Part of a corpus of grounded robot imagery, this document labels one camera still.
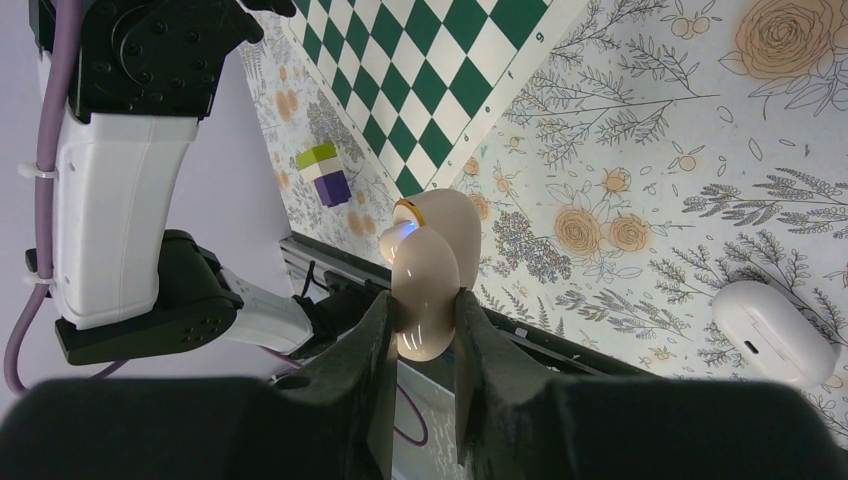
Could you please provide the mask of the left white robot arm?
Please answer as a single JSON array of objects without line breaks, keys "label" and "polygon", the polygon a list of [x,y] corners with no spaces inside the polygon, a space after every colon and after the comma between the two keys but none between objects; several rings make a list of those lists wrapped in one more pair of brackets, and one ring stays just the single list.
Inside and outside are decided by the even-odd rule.
[{"label": "left white robot arm", "polygon": [[59,317],[66,360],[170,355],[219,338],[282,354],[315,328],[304,303],[241,279],[166,220],[230,52],[290,1],[33,1],[50,65],[27,261]]}]

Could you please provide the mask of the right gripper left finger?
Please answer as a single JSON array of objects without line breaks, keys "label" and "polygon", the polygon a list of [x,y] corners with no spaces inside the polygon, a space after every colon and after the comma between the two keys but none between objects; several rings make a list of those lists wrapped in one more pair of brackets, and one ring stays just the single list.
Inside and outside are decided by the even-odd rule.
[{"label": "right gripper left finger", "polygon": [[396,313],[381,292],[351,333],[272,387],[265,417],[281,478],[390,478]]}]

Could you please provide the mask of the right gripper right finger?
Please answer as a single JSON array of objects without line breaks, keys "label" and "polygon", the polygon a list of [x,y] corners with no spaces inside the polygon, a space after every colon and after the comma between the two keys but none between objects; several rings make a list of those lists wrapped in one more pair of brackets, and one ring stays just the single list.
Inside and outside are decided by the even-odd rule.
[{"label": "right gripper right finger", "polygon": [[472,479],[594,479],[575,392],[595,378],[553,371],[491,324],[468,290],[455,298],[456,437]]}]

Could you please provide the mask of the beige earbud charging case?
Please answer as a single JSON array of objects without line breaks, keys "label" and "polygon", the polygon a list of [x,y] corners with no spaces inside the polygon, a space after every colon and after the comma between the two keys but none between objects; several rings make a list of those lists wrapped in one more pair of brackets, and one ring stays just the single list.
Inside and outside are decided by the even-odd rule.
[{"label": "beige earbud charging case", "polygon": [[399,200],[379,238],[391,264],[391,295],[398,305],[398,353],[414,362],[440,356],[455,335],[455,298],[474,287],[482,227],[471,198],[435,189]]}]

